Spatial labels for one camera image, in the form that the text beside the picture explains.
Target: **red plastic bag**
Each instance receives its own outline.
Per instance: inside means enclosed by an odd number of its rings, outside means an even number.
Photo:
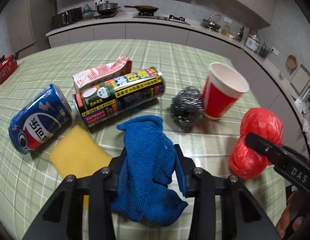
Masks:
[[[264,108],[249,109],[240,123],[240,136],[243,137],[250,132],[277,144],[282,145],[283,123],[270,110]]]
[[[250,132],[281,146],[283,123],[268,109],[251,108],[244,115],[240,125],[240,138],[228,159],[231,170],[242,179],[255,179],[267,165],[271,165],[266,156],[256,153],[245,145],[245,137]]]

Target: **human hand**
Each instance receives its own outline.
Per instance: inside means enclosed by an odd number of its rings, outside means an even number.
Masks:
[[[296,196],[296,192],[294,192],[292,195],[290,195],[290,197],[287,200],[287,207],[284,209],[282,216],[280,217],[277,225],[276,225],[276,230],[280,235],[280,238],[283,238],[286,232],[286,229],[291,221],[291,208],[292,205],[294,203],[295,200],[295,196]],[[303,223],[304,218],[303,217],[298,217],[294,223],[293,223],[293,230],[294,232],[296,232],[298,230],[298,228],[301,226],[301,224]]]

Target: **cylindrical can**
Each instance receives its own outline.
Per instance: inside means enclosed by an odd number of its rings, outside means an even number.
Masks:
[[[12,144],[24,154],[36,150],[71,120],[71,112],[60,88],[50,84],[11,119]]]
[[[219,119],[248,91],[248,82],[234,68],[223,63],[211,63],[202,93],[205,116],[212,120]]]
[[[73,95],[77,113],[88,127],[164,94],[162,73],[154,67],[110,79]]]

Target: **microwave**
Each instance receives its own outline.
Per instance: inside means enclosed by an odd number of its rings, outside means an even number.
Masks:
[[[63,13],[57,14],[51,18],[53,29],[73,24],[82,19],[82,8],[74,8]]]

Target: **red paper cup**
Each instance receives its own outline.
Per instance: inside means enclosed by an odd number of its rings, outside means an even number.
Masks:
[[[209,64],[209,74],[202,93],[205,116],[212,120],[219,119],[248,91],[247,80],[234,68],[217,62]]]

